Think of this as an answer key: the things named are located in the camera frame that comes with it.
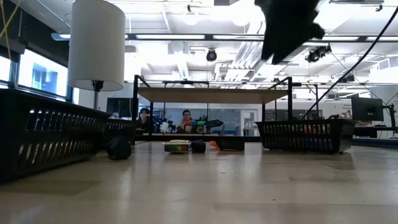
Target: floor lamp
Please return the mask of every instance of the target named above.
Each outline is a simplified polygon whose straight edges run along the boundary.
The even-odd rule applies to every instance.
[[[68,84],[94,91],[96,110],[100,91],[124,86],[125,22],[122,10],[104,0],[73,3]]]

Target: black basket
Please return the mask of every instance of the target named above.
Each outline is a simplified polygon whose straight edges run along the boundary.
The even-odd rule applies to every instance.
[[[351,147],[354,123],[347,119],[257,122],[266,149],[337,153]]]
[[[0,90],[0,183],[94,156],[108,113]]]
[[[127,136],[129,137],[130,144],[132,144],[134,135],[136,134],[136,129],[137,121],[107,119],[103,142],[107,144],[116,136]]]

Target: wooden floor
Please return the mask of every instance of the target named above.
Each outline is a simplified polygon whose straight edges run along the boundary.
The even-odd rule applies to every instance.
[[[382,224],[398,221],[398,151],[98,154],[0,187],[0,223]]]

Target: glass wall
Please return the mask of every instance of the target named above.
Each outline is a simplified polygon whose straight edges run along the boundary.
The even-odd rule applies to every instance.
[[[68,69],[30,50],[21,55],[18,84],[67,95]]]
[[[11,61],[7,58],[0,57],[0,80],[9,81],[11,71]]]

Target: desk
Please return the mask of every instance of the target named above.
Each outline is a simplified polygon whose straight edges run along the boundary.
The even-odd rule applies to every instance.
[[[355,127],[355,136],[369,136],[370,138],[377,138],[377,131],[396,131],[398,128],[392,127]]]

